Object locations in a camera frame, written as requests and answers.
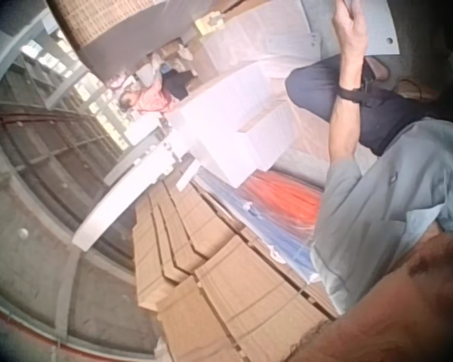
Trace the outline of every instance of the blue plastic sheet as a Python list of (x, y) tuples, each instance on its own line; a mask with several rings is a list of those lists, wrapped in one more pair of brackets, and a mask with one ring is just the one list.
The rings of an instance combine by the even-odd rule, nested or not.
[(306, 282), (314, 282), (318, 274), (310, 259), (310, 240), (300, 240), (262, 212), (241, 192), (227, 185), (204, 168), (197, 174), (201, 186), (213, 194), (229, 211), (254, 231), (262, 241), (275, 251)]

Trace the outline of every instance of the plastic wrap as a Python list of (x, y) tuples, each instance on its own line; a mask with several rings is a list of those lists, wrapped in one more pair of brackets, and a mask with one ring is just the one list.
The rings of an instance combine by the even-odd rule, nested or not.
[(274, 222), (304, 243), (313, 237), (322, 193), (280, 173), (256, 171), (240, 187), (264, 219)]
[(310, 246), (319, 212), (319, 191), (271, 171), (255, 173), (240, 189), (203, 168), (197, 177), (202, 187), (272, 250), (273, 259), (285, 261), (309, 283), (318, 280)]

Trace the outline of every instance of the knee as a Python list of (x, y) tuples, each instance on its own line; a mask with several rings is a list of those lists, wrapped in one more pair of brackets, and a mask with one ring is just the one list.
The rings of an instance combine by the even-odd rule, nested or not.
[(288, 98), (297, 107), (308, 109), (306, 102), (309, 97), (306, 97), (313, 91), (316, 83), (314, 76), (316, 70), (315, 65), (301, 69), (293, 70), (285, 80), (285, 89), (287, 90)]

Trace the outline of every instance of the woman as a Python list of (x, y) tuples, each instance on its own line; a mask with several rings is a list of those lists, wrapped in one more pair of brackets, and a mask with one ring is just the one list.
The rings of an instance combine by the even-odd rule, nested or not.
[(188, 97), (186, 86), (194, 78), (190, 71), (178, 72), (176, 69), (164, 67), (161, 57), (153, 54), (150, 59), (156, 71), (155, 78), (150, 87), (144, 89), (127, 89), (119, 98), (119, 106), (125, 112), (135, 109), (138, 112), (171, 112), (178, 103)]
[(138, 112), (171, 112), (176, 106), (172, 95), (163, 89), (161, 77), (156, 77), (151, 87), (127, 89), (119, 98), (119, 107), (126, 112), (134, 109)]

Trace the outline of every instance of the orange fabric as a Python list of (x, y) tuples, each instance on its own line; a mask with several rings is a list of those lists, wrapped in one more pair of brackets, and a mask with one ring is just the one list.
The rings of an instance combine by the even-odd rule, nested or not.
[(273, 171), (255, 172), (240, 189), (280, 219), (298, 225), (316, 224), (322, 194), (315, 189)]

